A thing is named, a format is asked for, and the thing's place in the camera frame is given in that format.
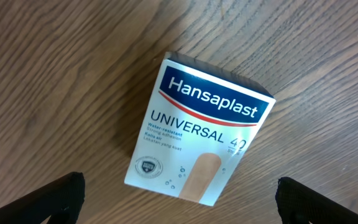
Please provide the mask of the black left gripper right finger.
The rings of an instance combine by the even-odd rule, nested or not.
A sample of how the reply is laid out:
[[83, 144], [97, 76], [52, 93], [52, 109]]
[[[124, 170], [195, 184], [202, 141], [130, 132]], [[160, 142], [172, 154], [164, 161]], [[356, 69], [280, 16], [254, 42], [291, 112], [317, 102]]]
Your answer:
[[278, 180], [275, 200], [283, 224], [358, 223], [358, 214], [289, 177]]

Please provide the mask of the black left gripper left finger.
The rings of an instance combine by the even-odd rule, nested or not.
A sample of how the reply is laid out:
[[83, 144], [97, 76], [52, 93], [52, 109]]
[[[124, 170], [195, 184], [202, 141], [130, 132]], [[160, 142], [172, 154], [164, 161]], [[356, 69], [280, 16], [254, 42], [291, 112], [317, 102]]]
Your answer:
[[71, 172], [1, 207], [0, 223], [75, 224], [84, 201], [84, 175]]

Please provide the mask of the white Hansaplast plaster box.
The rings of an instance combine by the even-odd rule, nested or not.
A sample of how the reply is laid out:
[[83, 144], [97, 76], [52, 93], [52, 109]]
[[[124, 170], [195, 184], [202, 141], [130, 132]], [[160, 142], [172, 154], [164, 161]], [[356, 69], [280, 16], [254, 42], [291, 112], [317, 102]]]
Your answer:
[[166, 53], [124, 182], [213, 206], [274, 104], [249, 78]]

